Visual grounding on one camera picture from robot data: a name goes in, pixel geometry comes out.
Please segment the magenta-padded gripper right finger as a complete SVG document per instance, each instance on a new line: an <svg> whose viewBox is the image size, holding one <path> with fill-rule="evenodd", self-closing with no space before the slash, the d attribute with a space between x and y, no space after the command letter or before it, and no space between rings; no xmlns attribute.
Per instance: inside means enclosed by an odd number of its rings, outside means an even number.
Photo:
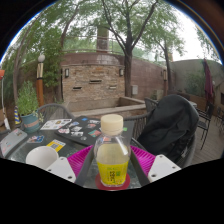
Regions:
<svg viewBox="0 0 224 224"><path fill-rule="evenodd" d="M132 146L131 150L131 162L141 186L148 185L180 170L178 165L162 154L154 156L135 146Z"/></svg>

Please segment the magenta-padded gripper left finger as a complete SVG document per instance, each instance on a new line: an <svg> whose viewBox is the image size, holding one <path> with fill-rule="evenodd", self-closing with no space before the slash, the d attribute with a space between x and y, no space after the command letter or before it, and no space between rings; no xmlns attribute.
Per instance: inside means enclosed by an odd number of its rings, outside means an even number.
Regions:
<svg viewBox="0 0 224 224"><path fill-rule="evenodd" d="M93 158L93 146L88 146L68 158L58 158L47 168L47 171L78 186L83 186Z"/></svg>

